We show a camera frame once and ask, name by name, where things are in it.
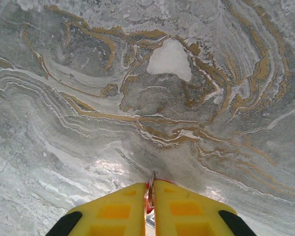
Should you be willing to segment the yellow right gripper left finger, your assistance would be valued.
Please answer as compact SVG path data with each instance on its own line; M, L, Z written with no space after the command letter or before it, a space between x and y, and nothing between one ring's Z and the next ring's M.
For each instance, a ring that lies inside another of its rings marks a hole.
M145 183L135 183L71 209L48 236L144 236Z

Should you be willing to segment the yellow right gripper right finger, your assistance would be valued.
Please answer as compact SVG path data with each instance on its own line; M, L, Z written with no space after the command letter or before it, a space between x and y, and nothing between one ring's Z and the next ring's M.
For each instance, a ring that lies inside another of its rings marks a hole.
M224 203L172 183L154 182L157 236L254 236L253 230Z

